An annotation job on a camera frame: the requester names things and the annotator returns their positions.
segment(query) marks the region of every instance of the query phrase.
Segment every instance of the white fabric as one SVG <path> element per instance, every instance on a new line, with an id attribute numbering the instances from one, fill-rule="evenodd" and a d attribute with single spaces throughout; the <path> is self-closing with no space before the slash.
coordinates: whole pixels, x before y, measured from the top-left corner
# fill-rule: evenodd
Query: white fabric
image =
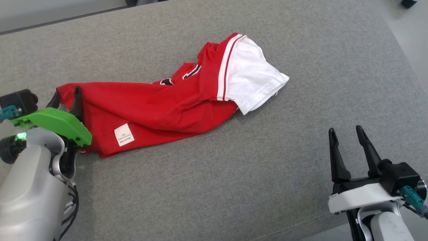
<path id="1" fill-rule="evenodd" d="M 225 100 L 233 100 L 247 114 L 275 95 L 289 77 L 266 62 L 262 49 L 246 36 L 239 36 L 231 48 Z"/>

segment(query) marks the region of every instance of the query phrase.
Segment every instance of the gray floor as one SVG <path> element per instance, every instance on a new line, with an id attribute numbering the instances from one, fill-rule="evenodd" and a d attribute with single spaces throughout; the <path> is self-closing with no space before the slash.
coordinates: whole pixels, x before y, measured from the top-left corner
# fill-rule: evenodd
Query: gray floor
<path id="1" fill-rule="evenodd" d="M 373 7 L 379 11 L 391 28 L 418 76 L 422 88 L 428 93 L 428 0 L 420 0 L 407 10 L 403 9 L 399 3 L 399 0 L 373 0 Z M 401 208 L 400 211 L 415 241 L 427 240 L 428 221 L 405 208 Z M 301 241 L 330 240 L 352 241 L 349 225 L 345 224 Z"/>

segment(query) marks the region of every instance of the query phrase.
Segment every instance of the gray fabric surface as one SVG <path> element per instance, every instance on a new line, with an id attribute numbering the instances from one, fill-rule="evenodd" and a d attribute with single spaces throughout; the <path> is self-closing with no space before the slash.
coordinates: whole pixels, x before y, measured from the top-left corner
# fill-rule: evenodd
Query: gray fabric surface
<path id="1" fill-rule="evenodd" d="M 327 206 L 330 127 L 353 177 L 368 171 L 357 124 L 428 174 L 428 97 L 365 1 L 172 0 L 0 36 L 0 94 L 29 88 L 45 106 L 68 82 L 156 81 L 233 32 L 291 77 L 279 95 L 204 135 L 79 157 L 65 241 L 299 240 L 343 224 Z"/>

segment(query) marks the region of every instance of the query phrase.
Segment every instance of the white clothing label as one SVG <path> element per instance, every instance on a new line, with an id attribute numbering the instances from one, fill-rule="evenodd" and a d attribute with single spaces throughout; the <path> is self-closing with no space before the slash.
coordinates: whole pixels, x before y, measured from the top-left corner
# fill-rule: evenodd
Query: white clothing label
<path id="1" fill-rule="evenodd" d="M 114 130 L 114 135 L 116 136 L 117 143 L 119 146 L 126 145 L 135 141 L 134 136 L 129 129 L 128 123 Z"/>

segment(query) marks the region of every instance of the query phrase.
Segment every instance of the glowing green led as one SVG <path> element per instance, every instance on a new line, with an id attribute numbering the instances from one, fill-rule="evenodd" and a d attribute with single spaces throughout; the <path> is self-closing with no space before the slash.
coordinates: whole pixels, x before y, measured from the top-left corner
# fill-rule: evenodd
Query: glowing green led
<path id="1" fill-rule="evenodd" d="M 26 132 L 18 133 L 16 135 L 16 138 L 18 138 L 20 140 L 24 140 L 26 137 L 27 137 L 27 133 Z"/>

